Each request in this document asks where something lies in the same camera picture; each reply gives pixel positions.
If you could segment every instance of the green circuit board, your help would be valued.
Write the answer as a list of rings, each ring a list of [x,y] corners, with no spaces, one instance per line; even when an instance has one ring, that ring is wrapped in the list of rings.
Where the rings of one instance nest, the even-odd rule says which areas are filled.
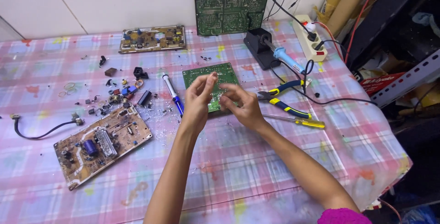
[[[219,89],[218,84],[234,83],[239,85],[239,80],[235,75],[232,65],[230,63],[223,63],[198,69],[185,70],[182,72],[182,74],[184,75],[185,88],[188,88],[198,76],[210,74],[214,71],[217,72],[219,80],[217,81],[217,84],[214,86],[214,90],[212,91],[212,100],[211,103],[208,104],[208,112],[220,110],[219,98],[226,90]]]
[[[195,0],[197,35],[245,33],[261,27],[267,0]]]

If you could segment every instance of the power strip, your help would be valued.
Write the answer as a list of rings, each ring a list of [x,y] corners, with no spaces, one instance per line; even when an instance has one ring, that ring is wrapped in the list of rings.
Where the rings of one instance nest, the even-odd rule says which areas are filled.
[[[301,23],[310,23],[310,17],[306,14],[295,15],[295,18],[298,19]],[[304,51],[305,57],[307,60],[313,60],[314,62],[322,62],[327,56],[327,50],[324,48],[324,45],[321,46],[319,50],[315,50],[315,47],[321,42],[321,38],[318,33],[316,33],[315,41],[310,41],[307,36],[308,33],[304,30],[304,28],[296,21],[292,22],[292,26],[294,27],[295,33],[297,35],[298,40],[300,41],[300,45]]]

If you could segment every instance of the woman's left hand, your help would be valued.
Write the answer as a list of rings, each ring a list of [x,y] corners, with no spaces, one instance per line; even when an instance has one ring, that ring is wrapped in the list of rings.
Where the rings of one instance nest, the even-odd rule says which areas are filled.
[[[212,100],[212,90],[217,83],[217,72],[201,75],[193,81],[185,92],[185,108],[181,128],[192,129],[198,136],[208,120],[208,104]]]

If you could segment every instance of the yellow screwdriver handle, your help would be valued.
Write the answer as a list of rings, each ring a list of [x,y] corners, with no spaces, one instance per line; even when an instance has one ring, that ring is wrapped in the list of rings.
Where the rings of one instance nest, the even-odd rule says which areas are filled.
[[[295,123],[302,126],[311,126],[316,128],[325,128],[326,124],[322,121],[316,121],[311,119],[305,119],[305,118],[295,118]]]

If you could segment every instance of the circuit board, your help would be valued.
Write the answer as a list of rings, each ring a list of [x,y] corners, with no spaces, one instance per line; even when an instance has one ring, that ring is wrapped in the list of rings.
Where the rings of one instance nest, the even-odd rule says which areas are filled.
[[[239,80],[235,75],[234,69],[230,63],[223,63],[212,65],[208,67],[198,68],[198,69],[190,69],[182,72],[184,75],[185,88],[188,88],[191,83],[200,75],[210,74],[212,72],[217,72],[218,81],[214,86],[212,91],[212,100],[211,103],[208,104],[208,112],[213,112],[216,110],[220,110],[219,98],[222,96],[225,89],[220,89],[218,84],[220,83],[234,83],[239,85]]]
[[[136,109],[118,108],[54,144],[69,190],[83,184],[151,138]]]
[[[184,49],[185,47],[183,25],[135,28],[122,31],[119,53]]]
[[[195,0],[197,35],[245,33],[261,27],[267,0]]]

